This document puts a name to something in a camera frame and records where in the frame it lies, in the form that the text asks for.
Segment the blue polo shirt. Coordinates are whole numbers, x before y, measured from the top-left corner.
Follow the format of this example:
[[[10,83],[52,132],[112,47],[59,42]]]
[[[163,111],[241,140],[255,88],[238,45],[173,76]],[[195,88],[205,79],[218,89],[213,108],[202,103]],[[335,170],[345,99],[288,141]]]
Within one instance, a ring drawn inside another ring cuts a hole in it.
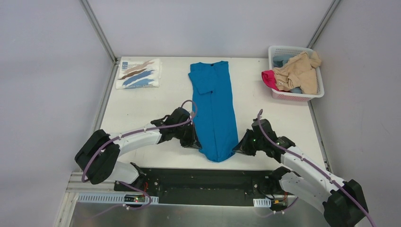
[[[233,156],[238,132],[227,61],[194,63],[188,74],[192,83],[192,100],[198,111],[193,120],[201,143],[200,153],[212,162]]]

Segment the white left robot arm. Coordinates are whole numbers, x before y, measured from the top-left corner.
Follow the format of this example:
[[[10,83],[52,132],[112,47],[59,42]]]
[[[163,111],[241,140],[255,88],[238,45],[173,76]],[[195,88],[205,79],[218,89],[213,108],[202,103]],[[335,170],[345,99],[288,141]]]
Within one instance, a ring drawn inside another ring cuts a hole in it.
[[[96,130],[74,159],[83,171],[85,182],[124,182],[132,191],[139,191],[144,186],[144,173],[135,163],[122,163],[118,158],[138,148],[173,138],[178,139],[183,148],[202,148],[192,116],[182,107],[131,132],[109,134],[102,129]]]

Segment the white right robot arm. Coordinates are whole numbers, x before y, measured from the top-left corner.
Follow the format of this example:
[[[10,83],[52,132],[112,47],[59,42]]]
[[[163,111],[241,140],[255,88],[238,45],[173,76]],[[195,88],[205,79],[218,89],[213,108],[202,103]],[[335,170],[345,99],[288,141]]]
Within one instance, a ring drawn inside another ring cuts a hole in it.
[[[288,192],[320,211],[331,227],[353,227],[368,215],[358,182],[318,166],[292,140],[278,137],[266,119],[254,119],[233,150],[248,156],[263,151],[281,165],[260,183],[264,195]]]

